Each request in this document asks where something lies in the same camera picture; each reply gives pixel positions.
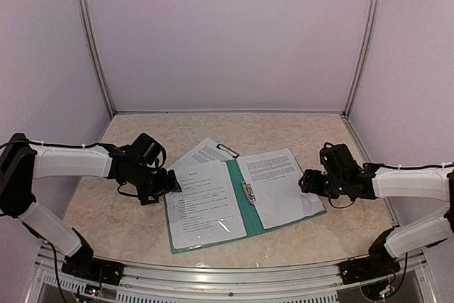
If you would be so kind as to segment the white Chinese agreement sheet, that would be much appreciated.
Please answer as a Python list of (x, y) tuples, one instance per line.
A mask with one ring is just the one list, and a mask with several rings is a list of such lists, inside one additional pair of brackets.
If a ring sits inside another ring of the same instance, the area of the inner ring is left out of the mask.
[(175, 170), (181, 192), (165, 196), (171, 253), (247, 236), (228, 167), (213, 161)]

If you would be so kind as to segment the white printed top sheet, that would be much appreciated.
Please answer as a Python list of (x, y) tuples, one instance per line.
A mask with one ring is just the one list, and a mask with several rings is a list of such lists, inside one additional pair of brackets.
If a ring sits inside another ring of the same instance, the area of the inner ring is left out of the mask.
[(265, 230), (326, 213), (317, 195), (301, 191), (303, 173), (290, 149), (240, 156), (236, 162), (252, 190), (254, 207)]

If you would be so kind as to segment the green file folder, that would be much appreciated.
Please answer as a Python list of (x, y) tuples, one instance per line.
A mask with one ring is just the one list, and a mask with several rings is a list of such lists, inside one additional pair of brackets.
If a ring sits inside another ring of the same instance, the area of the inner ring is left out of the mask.
[(245, 180), (243, 179), (243, 176), (241, 175), (241, 172), (239, 170), (239, 166), (238, 166), (236, 160), (228, 160), (228, 161), (221, 161), (221, 162), (225, 162), (228, 167), (228, 172), (229, 172), (229, 175), (231, 178), (233, 189), (236, 194), (237, 203), (238, 203), (238, 206), (239, 206), (239, 209), (241, 212), (241, 216), (243, 218), (243, 222), (245, 224), (247, 236), (244, 238), (260, 236), (267, 232), (275, 231), (275, 230), (279, 229), (279, 228), (274, 228), (274, 229), (265, 230), (262, 227), (262, 224), (260, 222), (258, 213), (255, 210), (255, 207), (250, 205), (248, 200), (246, 199), (245, 193), (242, 188), (242, 183), (245, 182)]

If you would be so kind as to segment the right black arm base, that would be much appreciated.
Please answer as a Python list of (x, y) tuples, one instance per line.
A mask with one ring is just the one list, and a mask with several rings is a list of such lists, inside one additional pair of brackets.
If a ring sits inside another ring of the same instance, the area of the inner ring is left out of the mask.
[(338, 264), (344, 285), (372, 280), (401, 270), (397, 258), (392, 257), (384, 246), (393, 230), (394, 228), (390, 228), (382, 232), (369, 247), (367, 256), (349, 258)]

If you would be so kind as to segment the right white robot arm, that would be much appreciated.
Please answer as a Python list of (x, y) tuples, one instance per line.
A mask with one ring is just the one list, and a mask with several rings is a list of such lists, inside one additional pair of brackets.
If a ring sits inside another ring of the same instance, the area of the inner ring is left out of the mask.
[(378, 277), (395, 259), (415, 249), (453, 238), (453, 164), (419, 166), (365, 162), (359, 165), (345, 144), (325, 143), (321, 170), (307, 169), (300, 190), (327, 199), (383, 199), (400, 204), (398, 227), (383, 232), (370, 246), (363, 272)]

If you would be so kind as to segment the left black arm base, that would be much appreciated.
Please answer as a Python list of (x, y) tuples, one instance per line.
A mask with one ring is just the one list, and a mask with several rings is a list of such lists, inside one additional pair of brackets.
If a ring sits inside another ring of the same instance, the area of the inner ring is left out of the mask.
[(71, 256), (66, 255), (62, 272), (101, 284), (119, 286), (125, 265), (120, 262), (94, 257), (94, 251), (82, 235), (72, 228), (81, 246)]

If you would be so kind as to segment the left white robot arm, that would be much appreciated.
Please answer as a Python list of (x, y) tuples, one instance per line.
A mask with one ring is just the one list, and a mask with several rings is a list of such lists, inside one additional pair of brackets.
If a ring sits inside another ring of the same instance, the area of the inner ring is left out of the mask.
[(65, 145), (34, 141), (15, 133), (1, 144), (1, 215), (19, 220), (31, 233), (71, 258), (72, 267), (85, 278), (99, 271), (99, 261), (86, 241), (61, 217), (40, 202), (35, 189), (52, 189), (64, 202), (83, 177), (112, 180), (119, 187), (135, 188), (131, 196), (146, 206), (172, 192), (180, 192), (174, 170), (165, 169), (165, 149), (149, 135), (140, 134), (131, 144)]

